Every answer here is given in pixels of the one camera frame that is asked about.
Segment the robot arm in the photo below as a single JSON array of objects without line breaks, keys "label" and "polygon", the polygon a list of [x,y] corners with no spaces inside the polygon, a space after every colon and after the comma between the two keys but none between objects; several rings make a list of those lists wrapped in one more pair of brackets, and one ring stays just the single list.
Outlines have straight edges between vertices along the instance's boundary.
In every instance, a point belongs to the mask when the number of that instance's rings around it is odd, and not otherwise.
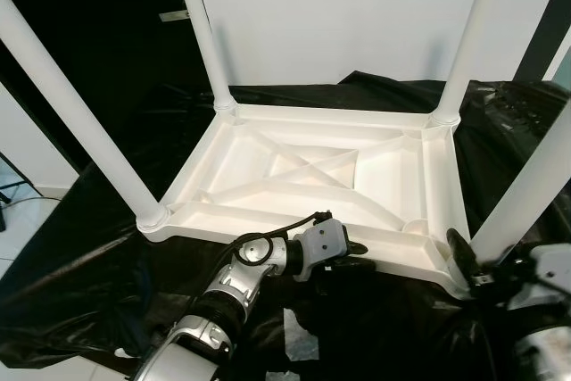
[{"label": "robot arm", "polygon": [[513,262],[482,267],[456,230],[448,241],[473,297],[505,308],[518,379],[571,380],[571,244],[538,245]]},{"label": "robot arm", "polygon": [[[315,219],[313,227],[288,239],[286,231]],[[331,213],[315,213],[291,227],[239,237],[234,254],[208,284],[163,345],[142,366],[136,381],[220,381],[220,366],[230,359],[242,326],[266,276],[292,275],[307,281],[317,265],[364,253],[351,243],[345,226]]]}]

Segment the white backdrop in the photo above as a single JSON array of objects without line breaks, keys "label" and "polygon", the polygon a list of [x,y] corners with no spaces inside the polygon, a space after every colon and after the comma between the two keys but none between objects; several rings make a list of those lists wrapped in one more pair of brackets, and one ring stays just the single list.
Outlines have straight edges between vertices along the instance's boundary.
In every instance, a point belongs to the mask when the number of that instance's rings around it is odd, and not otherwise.
[{"label": "white backdrop", "polygon": [[[231,84],[446,79],[473,0],[204,0]],[[496,0],[473,79],[512,79],[549,0]]]}]

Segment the floor tile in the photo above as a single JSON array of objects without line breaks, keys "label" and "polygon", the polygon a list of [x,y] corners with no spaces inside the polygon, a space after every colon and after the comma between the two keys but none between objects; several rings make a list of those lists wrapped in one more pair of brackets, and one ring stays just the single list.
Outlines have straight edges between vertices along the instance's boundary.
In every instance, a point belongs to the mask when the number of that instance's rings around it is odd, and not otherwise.
[{"label": "floor tile", "polygon": [[[12,198],[14,202],[18,202],[39,196],[33,187],[25,184],[15,190]],[[0,232],[0,258],[16,259],[21,249],[34,236],[57,204],[55,200],[40,199],[21,201],[13,206],[4,207],[2,213],[6,230]]]},{"label": "floor tile", "polygon": [[89,381],[96,365],[75,357],[44,369],[8,369],[0,363],[2,381]]},{"label": "floor tile", "polygon": [[97,366],[91,381],[124,381],[125,376],[104,366]]}]

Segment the black tarp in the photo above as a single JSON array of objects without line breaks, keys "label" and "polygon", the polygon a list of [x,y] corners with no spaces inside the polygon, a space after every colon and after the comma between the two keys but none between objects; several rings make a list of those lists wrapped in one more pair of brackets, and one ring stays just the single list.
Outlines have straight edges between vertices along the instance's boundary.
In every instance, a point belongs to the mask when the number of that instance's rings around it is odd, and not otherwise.
[{"label": "black tarp", "polygon": [[[232,93],[243,104],[430,112],[442,90],[442,82],[401,83],[355,72],[338,85],[235,87]],[[568,97],[548,83],[470,84],[454,139],[472,234]],[[116,142],[155,197],[206,130],[211,103],[211,95],[196,88],[159,87]],[[569,195],[567,184],[527,242],[570,241]],[[118,348],[143,355],[178,318],[220,249],[184,237],[147,242],[127,205],[90,165],[0,282],[0,360],[41,368]],[[495,334],[486,334],[490,314],[473,302],[378,273],[316,277],[307,284],[264,282],[233,362],[235,379],[291,371],[302,380],[488,380],[494,370],[506,370],[498,362],[505,357],[501,338],[494,342]],[[319,360],[288,359],[284,308],[317,337]],[[126,372],[137,364],[125,361]]]}]

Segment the robot end effector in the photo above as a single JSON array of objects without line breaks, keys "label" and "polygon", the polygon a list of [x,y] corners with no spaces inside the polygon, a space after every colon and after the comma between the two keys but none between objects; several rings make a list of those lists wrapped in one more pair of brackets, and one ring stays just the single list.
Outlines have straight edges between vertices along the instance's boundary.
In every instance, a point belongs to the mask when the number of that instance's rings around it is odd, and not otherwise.
[{"label": "robot end effector", "polygon": [[[302,234],[287,231],[314,220]],[[213,277],[187,315],[135,376],[136,381],[221,380],[242,326],[252,312],[262,279],[292,275],[307,281],[313,268],[367,248],[349,241],[331,212],[316,212],[289,227],[238,237],[220,255]],[[231,262],[226,263],[230,254]]]}]

